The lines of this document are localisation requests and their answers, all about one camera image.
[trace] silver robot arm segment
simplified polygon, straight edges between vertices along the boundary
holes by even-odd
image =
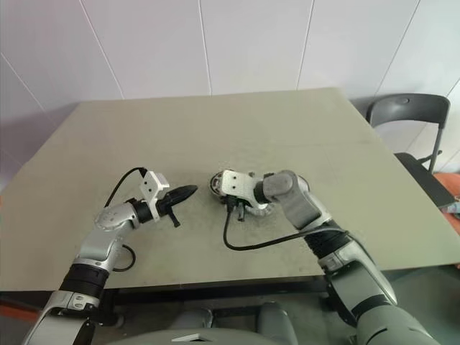
[[[23,344],[75,344],[76,339],[81,341],[78,344],[91,343],[92,321],[98,322],[101,294],[126,237],[142,223],[159,221],[165,215],[179,226],[172,206],[197,189],[194,185],[179,187],[159,200],[159,193],[169,187],[162,174],[146,170],[140,185],[143,199],[105,207],[97,215],[60,289],[52,293]]]
[[[235,172],[225,170],[222,175],[222,185],[235,186],[225,190],[228,196],[250,201],[253,207],[257,206],[254,201],[279,203],[297,230],[311,230],[305,242],[325,272],[328,293],[339,315],[357,328],[358,344],[438,344],[414,317],[396,306],[390,283],[365,248],[337,225],[303,178],[289,170],[267,174],[254,180],[249,192],[239,187]]]

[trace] gray chair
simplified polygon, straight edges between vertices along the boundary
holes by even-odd
[[[432,175],[436,158],[441,153],[439,145],[449,106],[449,100],[443,96],[401,93],[378,99],[367,109],[367,121],[372,127],[401,120],[438,124],[438,134],[431,155],[420,160],[405,152],[397,153],[395,156],[439,208],[454,202],[454,197]],[[430,167],[426,170],[422,163],[429,160]]]

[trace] wall tile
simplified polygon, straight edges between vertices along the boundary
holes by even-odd
[[[460,173],[460,150],[443,166],[444,173]]]
[[[341,87],[373,96],[417,0],[320,0],[313,5],[299,88]]]
[[[421,0],[379,95],[446,95],[460,76],[460,1]]]
[[[392,152],[397,153],[406,152],[424,128],[425,124],[419,121],[395,121],[381,124],[375,127],[375,131],[385,145]]]
[[[3,0],[1,51],[46,111],[121,98],[79,1]]]
[[[0,143],[17,161],[25,163],[55,130],[4,57],[0,60]]]
[[[209,94],[197,1],[83,4],[125,97]]]
[[[311,0],[202,0],[213,93],[295,89]]]

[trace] chair backrest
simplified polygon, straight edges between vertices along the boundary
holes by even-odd
[[[432,122],[443,129],[450,105],[443,96],[400,93],[376,100],[367,109],[366,119],[372,127],[385,122],[413,120]]]

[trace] table surface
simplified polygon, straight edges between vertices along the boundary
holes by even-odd
[[[91,101],[80,104],[3,194],[1,290],[54,290],[93,219],[129,168],[196,184],[170,219],[127,239],[137,253],[108,288],[319,275],[302,239],[252,252],[222,242],[225,210],[208,188],[219,170],[302,175],[335,220],[382,269],[460,262],[460,239],[340,91]],[[114,202],[140,196],[128,178]],[[233,220],[229,238],[252,244],[293,233],[279,207]]]

